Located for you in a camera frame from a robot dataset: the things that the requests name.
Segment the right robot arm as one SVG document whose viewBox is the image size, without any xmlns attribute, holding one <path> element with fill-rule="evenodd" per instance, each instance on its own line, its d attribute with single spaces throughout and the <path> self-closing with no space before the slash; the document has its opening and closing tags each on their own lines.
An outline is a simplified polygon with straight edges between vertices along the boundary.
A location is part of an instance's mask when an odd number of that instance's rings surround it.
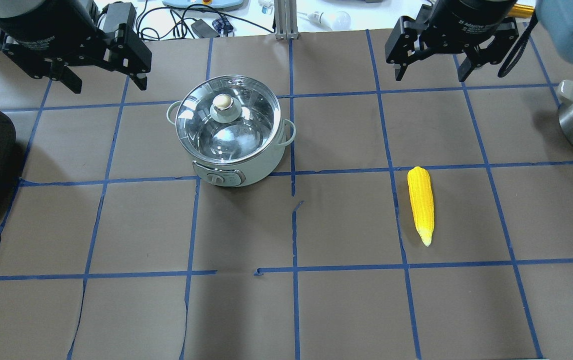
<svg viewBox="0 0 573 360">
<path fill-rule="evenodd" d="M 436 0 L 416 17 L 401 16 L 385 46 L 385 61 L 401 81 L 408 66 L 435 55 L 465 54 L 457 70 L 464 82 L 487 64 L 508 75 L 524 54 L 533 30 L 547 30 L 559 57 L 573 64 L 573 0 L 538 0 L 529 23 L 518 29 L 515 0 Z"/>
</svg>

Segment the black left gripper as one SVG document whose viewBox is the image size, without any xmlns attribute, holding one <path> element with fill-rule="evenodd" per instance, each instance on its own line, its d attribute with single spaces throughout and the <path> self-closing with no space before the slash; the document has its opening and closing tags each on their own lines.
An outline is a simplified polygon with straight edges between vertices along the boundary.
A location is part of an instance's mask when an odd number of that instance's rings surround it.
<svg viewBox="0 0 573 360">
<path fill-rule="evenodd" d="M 128 75 L 147 89 L 152 51 L 136 34 L 136 17 L 133 4 L 110 3 L 101 30 L 94 0 L 0 0 L 0 29 L 32 59 L 51 61 L 49 78 L 74 94 L 83 82 L 70 68 L 90 66 Z"/>
</svg>

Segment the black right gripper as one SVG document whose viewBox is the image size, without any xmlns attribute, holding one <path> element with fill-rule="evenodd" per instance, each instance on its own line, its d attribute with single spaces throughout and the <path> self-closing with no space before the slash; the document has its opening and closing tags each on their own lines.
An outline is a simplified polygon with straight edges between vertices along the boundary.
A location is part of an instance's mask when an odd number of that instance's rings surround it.
<svg viewBox="0 0 573 360">
<path fill-rule="evenodd" d="M 519 36 L 516 21 L 504 20 L 515 3 L 436 0 L 423 22 L 401 16 L 385 43 L 385 61 L 394 66 L 395 80 L 403 79 L 410 64 L 428 58 L 428 49 L 466 54 L 457 71 L 460 82 L 485 64 L 501 63 Z M 481 48 L 491 36 L 491 43 Z"/>
</svg>

